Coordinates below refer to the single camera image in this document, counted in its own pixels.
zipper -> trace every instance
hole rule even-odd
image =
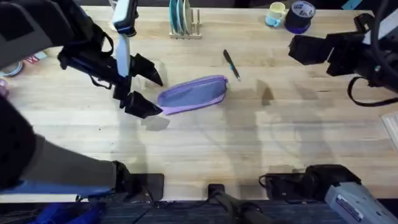
[[[203,78],[192,80],[192,81],[189,81],[186,83],[181,83],[181,84],[175,85],[171,89],[163,92],[163,94],[161,94],[161,95],[167,96],[167,95],[169,95],[171,93],[175,93],[176,91],[179,91],[183,88],[188,88],[193,85],[202,85],[202,84],[207,84],[207,83],[211,83],[211,82],[217,82],[218,80],[222,80],[225,83],[228,82],[228,79],[223,75],[212,75],[210,77],[203,77]]]

mug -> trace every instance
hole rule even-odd
[[[272,3],[267,12],[266,24],[272,27],[279,26],[285,16],[285,9],[285,5],[281,2]]]

plate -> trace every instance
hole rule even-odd
[[[192,11],[189,0],[184,1],[184,28],[189,34],[192,33]]]
[[[184,35],[186,32],[184,29],[184,5],[182,0],[177,0],[177,28],[178,33]]]
[[[169,17],[170,17],[170,24],[172,26],[173,31],[175,33],[178,32],[178,29],[177,29],[177,0],[170,0]]]

sticker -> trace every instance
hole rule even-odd
[[[294,14],[300,17],[311,18],[315,14],[315,7],[306,1],[296,1],[292,4]]]
[[[363,214],[353,207],[343,196],[337,195],[336,202],[343,207],[356,221],[360,222],[363,219]]]
[[[44,52],[37,52],[36,54],[33,54],[27,58],[25,58],[25,61],[29,63],[36,63],[40,61],[40,59],[46,58],[47,55]]]

pen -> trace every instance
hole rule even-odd
[[[232,71],[234,72],[235,77],[236,77],[239,81],[241,81],[241,76],[239,75],[237,69],[235,68],[235,65],[234,65],[234,63],[232,62],[231,56],[229,56],[229,53],[228,53],[226,50],[224,50],[223,54],[224,54],[224,57],[225,57],[226,61],[231,65],[231,69],[232,69]]]

